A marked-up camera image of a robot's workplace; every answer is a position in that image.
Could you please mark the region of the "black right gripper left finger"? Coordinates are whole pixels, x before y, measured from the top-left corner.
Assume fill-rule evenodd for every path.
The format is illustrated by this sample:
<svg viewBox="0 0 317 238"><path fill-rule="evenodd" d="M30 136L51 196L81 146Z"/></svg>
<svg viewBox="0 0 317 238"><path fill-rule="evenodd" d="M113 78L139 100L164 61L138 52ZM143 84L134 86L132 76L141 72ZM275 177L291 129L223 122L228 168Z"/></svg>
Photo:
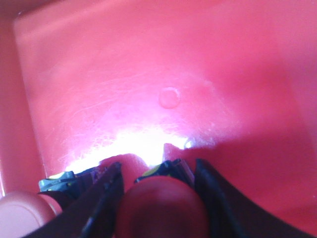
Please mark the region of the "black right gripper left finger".
<svg viewBox="0 0 317 238"><path fill-rule="evenodd" d="M111 238L123 195L121 163L115 162L61 214L26 237Z"/></svg>

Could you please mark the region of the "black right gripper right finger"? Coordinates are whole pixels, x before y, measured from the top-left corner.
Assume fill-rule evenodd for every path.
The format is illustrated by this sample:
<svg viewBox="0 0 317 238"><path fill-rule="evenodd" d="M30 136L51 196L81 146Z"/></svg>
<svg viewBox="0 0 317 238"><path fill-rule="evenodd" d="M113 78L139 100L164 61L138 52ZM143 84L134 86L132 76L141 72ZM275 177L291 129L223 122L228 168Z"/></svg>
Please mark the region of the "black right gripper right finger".
<svg viewBox="0 0 317 238"><path fill-rule="evenodd" d="M207 160L196 160L195 191L206 207L212 238L311 237L251 201Z"/></svg>

